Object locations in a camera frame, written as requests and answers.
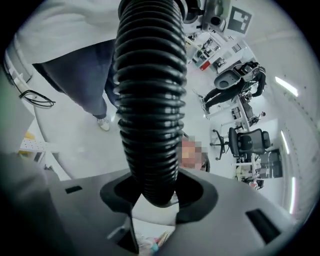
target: white shirt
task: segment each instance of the white shirt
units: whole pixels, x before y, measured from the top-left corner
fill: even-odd
[[[121,0],[46,0],[16,36],[25,59],[43,63],[115,39]]]

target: rectangular slot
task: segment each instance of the rectangular slot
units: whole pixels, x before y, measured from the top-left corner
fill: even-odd
[[[80,186],[72,186],[72,187],[66,188],[65,192],[67,194],[71,194],[71,193],[77,192],[79,190],[82,190],[82,187],[80,187]]]
[[[280,235],[280,231],[271,223],[260,209],[247,211],[245,214],[248,216],[249,220],[266,244],[270,243]]]

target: lab workstation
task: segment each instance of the lab workstation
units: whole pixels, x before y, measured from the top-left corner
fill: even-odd
[[[315,245],[303,239],[318,216],[320,69],[296,16],[272,0],[23,5],[1,48],[5,247]]]

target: yellow object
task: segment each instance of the yellow object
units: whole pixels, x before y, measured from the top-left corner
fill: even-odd
[[[36,137],[35,137],[31,132],[28,132],[28,131],[25,133],[24,138],[25,138],[25,139],[29,139],[29,140],[35,140],[35,139],[36,139]],[[18,152],[18,154],[24,155],[24,156],[26,156],[26,157],[29,157],[29,156],[32,155],[32,152],[20,150],[20,151]]]

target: white sneaker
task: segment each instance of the white sneaker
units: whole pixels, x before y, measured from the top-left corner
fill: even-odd
[[[98,123],[98,126],[100,126],[100,128],[102,130],[104,130],[105,132],[110,130],[110,125],[109,125],[109,121],[108,121],[107,117],[105,117],[103,119],[97,119],[97,123]]]

